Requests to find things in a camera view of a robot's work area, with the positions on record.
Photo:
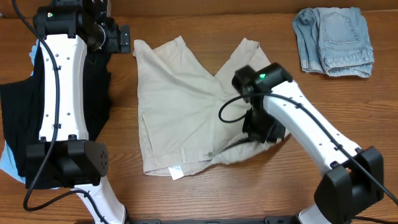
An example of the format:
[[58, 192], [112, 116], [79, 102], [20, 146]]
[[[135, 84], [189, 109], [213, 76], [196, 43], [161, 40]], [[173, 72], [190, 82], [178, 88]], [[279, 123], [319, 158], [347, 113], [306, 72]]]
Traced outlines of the beige khaki shorts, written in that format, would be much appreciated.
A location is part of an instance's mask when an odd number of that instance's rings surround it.
[[232, 86], [236, 70], [270, 64], [260, 44], [243, 39], [212, 75], [181, 37], [152, 49], [134, 41], [139, 144], [146, 175], [178, 179], [216, 164], [241, 162], [271, 142], [250, 141], [242, 115], [250, 108]]

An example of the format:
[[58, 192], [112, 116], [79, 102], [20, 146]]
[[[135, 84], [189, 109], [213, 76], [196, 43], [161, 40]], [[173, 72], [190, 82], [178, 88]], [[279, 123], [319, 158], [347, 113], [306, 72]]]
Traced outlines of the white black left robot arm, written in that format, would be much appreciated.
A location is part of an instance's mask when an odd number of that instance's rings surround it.
[[83, 70], [89, 51], [130, 52], [129, 28], [110, 16], [108, 1], [54, 1], [30, 27], [44, 60], [44, 115], [39, 140], [26, 149], [28, 193], [45, 180], [81, 198], [95, 223], [129, 223], [109, 180], [108, 151], [89, 139]]

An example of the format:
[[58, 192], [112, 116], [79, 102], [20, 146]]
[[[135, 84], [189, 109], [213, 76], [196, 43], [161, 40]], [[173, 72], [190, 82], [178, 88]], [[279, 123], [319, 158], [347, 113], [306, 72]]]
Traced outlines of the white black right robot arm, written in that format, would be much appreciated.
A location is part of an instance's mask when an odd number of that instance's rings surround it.
[[349, 223], [383, 199], [381, 153], [341, 134], [278, 63], [259, 71], [246, 65], [235, 72], [232, 85], [251, 104], [243, 124], [250, 140], [276, 142], [288, 131], [321, 173], [315, 203], [297, 215], [299, 223]]

